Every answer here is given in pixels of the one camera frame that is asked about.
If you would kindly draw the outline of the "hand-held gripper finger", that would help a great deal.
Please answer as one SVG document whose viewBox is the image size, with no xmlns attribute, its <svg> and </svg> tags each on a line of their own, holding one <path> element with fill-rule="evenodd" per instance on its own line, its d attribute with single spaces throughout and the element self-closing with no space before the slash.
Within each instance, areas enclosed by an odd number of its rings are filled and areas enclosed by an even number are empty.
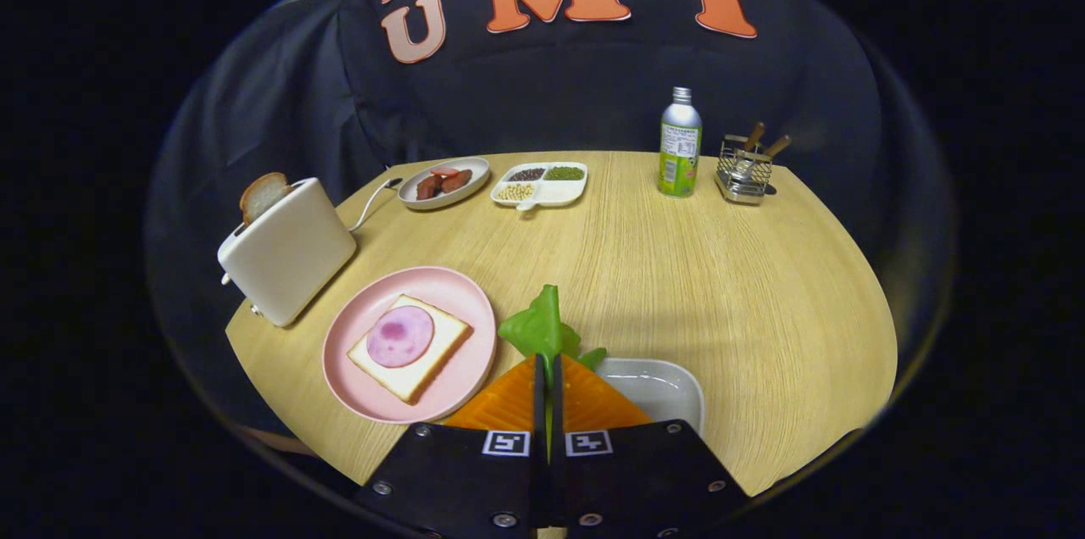
<svg viewBox="0 0 1085 539">
<path fill-rule="evenodd" d="M 570 538 L 709 538 L 751 497 L 681 418 L 569 431 L 572 396 L 556 361 L 549 516 Z"/>
<path fill-rule="evenodd" d="M 522 389 L 529 429 L 414 423 L 355 502 L 407 538 L 535 538 L 553 512 L 540 361 Z"/>
</svg>

